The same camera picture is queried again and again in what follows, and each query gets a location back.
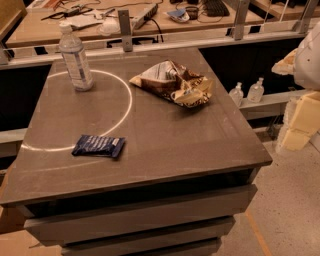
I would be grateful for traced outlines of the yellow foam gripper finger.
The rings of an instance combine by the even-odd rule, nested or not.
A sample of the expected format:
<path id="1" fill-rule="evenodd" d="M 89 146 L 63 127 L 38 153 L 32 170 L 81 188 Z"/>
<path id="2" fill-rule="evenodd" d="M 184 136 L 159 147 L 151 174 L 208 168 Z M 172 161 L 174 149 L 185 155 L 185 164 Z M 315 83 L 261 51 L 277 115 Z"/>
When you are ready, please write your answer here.
<path id="1" fill-rule="evenodd" d="M 320 92 L 291 98 L 277 138 L 279 150 L 298 151 L 320 130 Z"/>
<path id="2" fill-rule="evenodd" d="M 294 72 L 294 61 L 297 50 L 288 53 L 282 60 L 273 65 L 271 71 L 279 75 L 292 75 Z"/>

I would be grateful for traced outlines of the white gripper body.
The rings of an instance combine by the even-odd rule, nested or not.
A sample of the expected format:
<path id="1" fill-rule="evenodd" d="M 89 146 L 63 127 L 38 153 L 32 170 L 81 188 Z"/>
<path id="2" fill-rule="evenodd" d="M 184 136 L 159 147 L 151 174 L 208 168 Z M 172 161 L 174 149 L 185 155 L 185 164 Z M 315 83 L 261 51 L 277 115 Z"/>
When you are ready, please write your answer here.
<path id="1" fill-rule="evenodd" d="M 295 83 L 305 89 L 320 90 L 320 22 L 297 48 L 294 61 Z"/>

